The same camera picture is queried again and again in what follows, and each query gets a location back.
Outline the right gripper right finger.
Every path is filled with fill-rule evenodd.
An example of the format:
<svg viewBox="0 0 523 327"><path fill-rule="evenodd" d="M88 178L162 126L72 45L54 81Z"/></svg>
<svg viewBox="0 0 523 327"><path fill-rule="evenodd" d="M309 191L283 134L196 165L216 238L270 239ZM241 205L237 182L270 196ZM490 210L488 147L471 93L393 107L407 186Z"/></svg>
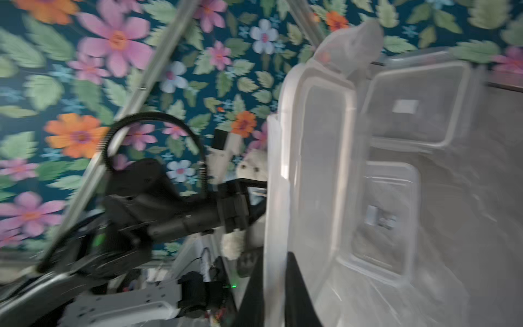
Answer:
<svg viewBox="0 0 523 327"><path fill-rule="evenodd" d="M322 327L292 252L287 253L285 272L285 326Z"/></svg>

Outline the square clear lunch box lid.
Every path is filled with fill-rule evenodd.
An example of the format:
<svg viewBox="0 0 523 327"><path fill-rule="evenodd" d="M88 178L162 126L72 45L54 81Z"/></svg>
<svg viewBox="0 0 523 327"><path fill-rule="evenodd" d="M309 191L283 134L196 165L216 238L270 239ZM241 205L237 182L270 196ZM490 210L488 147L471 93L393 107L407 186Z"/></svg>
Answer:
<svg viewBox="0 0 523 327"><path fill-rule="evenodd" d="M390 57L364 102L371 146L427 153L464 138L486 75L486 66L461 61L446 48Z"/></svg>

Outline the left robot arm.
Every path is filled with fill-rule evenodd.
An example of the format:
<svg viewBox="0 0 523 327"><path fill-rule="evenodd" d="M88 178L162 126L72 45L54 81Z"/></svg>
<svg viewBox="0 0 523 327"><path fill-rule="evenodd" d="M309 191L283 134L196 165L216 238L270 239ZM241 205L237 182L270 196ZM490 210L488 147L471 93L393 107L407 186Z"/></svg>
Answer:
<svg viewBox="0 0 523 327"><path fill-rule="evenodd" d="M266 201L252 204L249 189L266 188L263 181L240 178L202 186L202 192L183 197L154 159L141 159L124 170L115 170L104 197L104 212L69 229L37 265L39 273L51 271L60 260L55 254L76 238L80 229L98 219L109 232L93 253L78 260L73 273L110 279L149 262L153 246L223 227L226 232L246 230L266 212Z"/></svg>

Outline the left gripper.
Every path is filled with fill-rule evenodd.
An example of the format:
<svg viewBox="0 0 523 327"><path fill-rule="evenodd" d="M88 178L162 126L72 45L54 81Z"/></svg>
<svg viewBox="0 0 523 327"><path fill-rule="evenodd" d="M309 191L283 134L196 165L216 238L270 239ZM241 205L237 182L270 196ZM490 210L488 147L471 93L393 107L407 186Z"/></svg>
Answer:
<svg viewBox="0 0 523 327"><path fill-rule="evenodd" d="M239 178L217 186L217 210L226 233L246 230L266 213L267 199L250 201L249 188L267 189L266 181Z"/></svg>

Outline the rectangular clear box lid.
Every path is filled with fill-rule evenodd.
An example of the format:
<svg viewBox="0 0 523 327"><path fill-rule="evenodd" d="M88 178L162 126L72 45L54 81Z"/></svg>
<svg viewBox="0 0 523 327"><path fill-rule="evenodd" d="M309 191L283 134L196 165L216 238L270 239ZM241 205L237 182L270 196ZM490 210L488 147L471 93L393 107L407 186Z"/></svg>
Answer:
<svg viewBox="0 0 523 327"><path fill-rule="evenodd" d="M322 326L336 326L333 269L369 149L366 73L381 55L377 20L332 32L287 74L268 117L265 326L285 326L287 253L294 253Z"/></svg>

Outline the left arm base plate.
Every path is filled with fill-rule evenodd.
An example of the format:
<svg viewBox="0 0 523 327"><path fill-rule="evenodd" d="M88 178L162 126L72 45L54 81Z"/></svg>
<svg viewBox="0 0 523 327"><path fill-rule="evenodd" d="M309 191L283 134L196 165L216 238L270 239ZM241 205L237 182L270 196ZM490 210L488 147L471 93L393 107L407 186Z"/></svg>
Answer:
<svg viewBox="0 0 523 327"><path fill-rule="evenodd" d="M158 286L109 295L79 296L63 312L58 326L182 326L194 320L204 326L206 312L220 309L229 288L205 282L191 271Z"/></svg>

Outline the square clear lunch box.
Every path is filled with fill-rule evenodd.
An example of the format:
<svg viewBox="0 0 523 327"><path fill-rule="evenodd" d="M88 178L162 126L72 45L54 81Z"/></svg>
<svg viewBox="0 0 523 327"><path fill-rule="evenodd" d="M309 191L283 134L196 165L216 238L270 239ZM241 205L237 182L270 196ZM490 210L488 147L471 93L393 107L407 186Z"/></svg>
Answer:
<svg viewBox="0 0 523 327"><path fill-rule="evenodd" d="M345 216L337 260L393 287L409 282L417 251L419 172L404 162L368 161Z"/></svg>

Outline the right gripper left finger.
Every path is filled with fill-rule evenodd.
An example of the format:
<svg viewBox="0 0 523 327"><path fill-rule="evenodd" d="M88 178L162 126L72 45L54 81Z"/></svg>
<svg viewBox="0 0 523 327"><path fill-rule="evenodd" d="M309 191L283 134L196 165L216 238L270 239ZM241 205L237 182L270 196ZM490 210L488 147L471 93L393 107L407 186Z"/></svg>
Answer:
<svg viewBox="0 0 523 327"><path fill-rule="evenodd" d="M258 258L234 325L237 327L263 327L264 309L264 259Z"/></svg>

